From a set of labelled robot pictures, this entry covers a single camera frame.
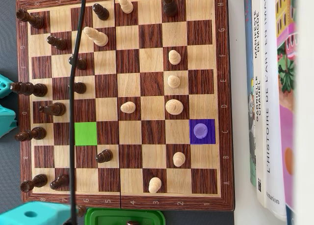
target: teal plastic object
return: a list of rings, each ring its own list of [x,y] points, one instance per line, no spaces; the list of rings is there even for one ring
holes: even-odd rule
[[[163,214],[156,210],[90,208],[85,215],[85,225],[126,225],[128,221],[141,225],[166,224]]]
[[[10,89],[11,83],[13,83],[11,80],[0,74],[0,99],[3,99],[12,92]]]
[[[0,214],[0,225],[61,225],[70,215],[66,204],[28,202]]]
[[[0,105],[0,138],[17,127],[15,112]]]

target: green plastic container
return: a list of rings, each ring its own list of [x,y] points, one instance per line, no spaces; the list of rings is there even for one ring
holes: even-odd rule
[[[156,210],[90,208],[85,214],[85,225],[126,225],[128,221],[141,225],[166,224],[163,214]]]

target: chess pawn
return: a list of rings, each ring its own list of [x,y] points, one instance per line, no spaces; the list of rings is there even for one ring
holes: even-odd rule
[[[133,4],[129,0],[118,0],[121,9],[125,13],[131,13],[133,11]]]

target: light square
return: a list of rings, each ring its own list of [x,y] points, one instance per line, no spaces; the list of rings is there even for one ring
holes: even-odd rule
[[[139,50],[140,72],[163,72],[162,48]]]
[[[191,168],[218,169],[219,145],[191,145]]]
[[[98,169],[76,169],[77,191],[98,192]]]
[[[164,120],[165,99],[164,96],[141,97],[142,120]]]
[[[117,74],[118,97],[140,97],[139,73]]]
[[[161,23],[161,0],[140,0],[137,2],[138,24]]]
[[[71,9],[62,8],[50,11],[50,32],[71,31]]]
[[[96,99],[96,121],[117,120],[117,98]]]
[[[95,75],[116,74],[116,51],[94,52]]]
[[[131,50],[139,48],[138,26],[117,26],[116,27],[117,50]]]
[[[192,193],[191,169],[167,169],[168,193]]]
[[[188,120],[166,120],[166,143],[190,143]]]
[[[166,169],[166,145],[142,145],[143,168]]]
[[[168,85],[168,77],[174,75],[180,79],[178,88],[171,88]],[[169,71],[163,73],[165,95],[188,95],[188,71]]]
[[[162,24],[162,45],[164,47],[186,46],[186,22],[163,23]]]
[[[187,46],[187,68],[189,70],[213,69],[216,71],[216,67],[214,45]]]
[[[119,121],[119,144],[142,144],[141,121]]]
[[[103,150],[111,150],[112,159],[108,162],[98,163],[98,168],[119,168],[119,145],[97,145],[97,154]]]
[[[142,169],[120,169],[121,193],[142,194]]]

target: chess piece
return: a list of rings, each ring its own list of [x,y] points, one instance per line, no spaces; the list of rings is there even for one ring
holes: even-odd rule
[[[97,15],[97,17],[100,19],[100,20],[107,20],[108,17],[109,17],[109,11],[101,6],[100,4],[96,3],[93,5],[93,10],[95,12],[95,14]]]
[[[70,179],[68,175],[61,175],[50,183],[50,188],[53,190],[57,190],[60,187],[68,186],[69,182],[70,182]]]
[[[73,56],[69,58],[69,63],[72,65],[73,64]],[[83,58],[79,58],[77,62],[77,68],[80,70],[85,70],[87,67],[87,62]]]
[[[43,139],[46,136],[46,130],[42,127],[35,127],[31,131],[26,130],[15,135],[14,139],[16,141],[30,141],[32,138],[36,140]]]
[[[48,44],[54,46],[57,50],[65,50],[67,47],[67,42],[62,38],[54,37],[50,35],[47,37]]]
[[[161,180],[158,177],[153,177],[149,181],[148,191],[150,193],[156,193],[161,188]]]
[[[40,106],[39,112],[53,115],[53,116],[62,116],[65,112],[65,105],[60,102],[49,104],[48,106]]]
[[[168,55],[168,58],[169,58],[169,62],[172,64],[172,65],[177,65],[180,63],[181,61],[181,56],[180,54],[175,51],[175,50],[171,50],[169,52],[169,55]]]
[[[171,99],[166,103],[166,110],[171,115],[179,115],[183,111],[183,104],[179,100]]]
[[[34,187],[43,187],[47,184],[48,179],[46,175],[36,175],[33,180],[22,182],[20,189],[22,192],[29,192]]]
[[[19,9],[16,12],[16,17],[23,22],[29,22],[29,24],[36,29],[40,29],[44,26],[44,20],[42,17],[37,15],[32,16],[22,9]]]
[[[182,152],[176,152],[173,155],[173,164],[177,167],[180,167],[185,162],[185,155]]]
[[[121,9],[125,13],[131,13],[133,11],[133,4],[129,0],[118,0]]]
[[[112,151],[111,150],[103,150],[96,156],[96,161],[98,163],[104,163],[112,160]]]
[[[42,97],[47,94],[47,86],[44,84],[32,84],[30,82],[15,82],[11,83],[11,90],[17,94],[31,95]]]
[[[168,77],[168,85],[170,88],[176,89],[180,86],[180,79],[175,75],[170,75]]]
[[[133,113],[135,111],[135,104],[134,102],[128,101],[121,105],[120,109],[124,113]]]
[[[168,17],[174,17],[178,13],[178,7],[175,0],[163,0],[163,12]]]
[[[108,43],[108,36],[94,28],[87,26],[83,31],[89,37],[89,39],[93,40],[94,43],[98,46],[105,46]]]

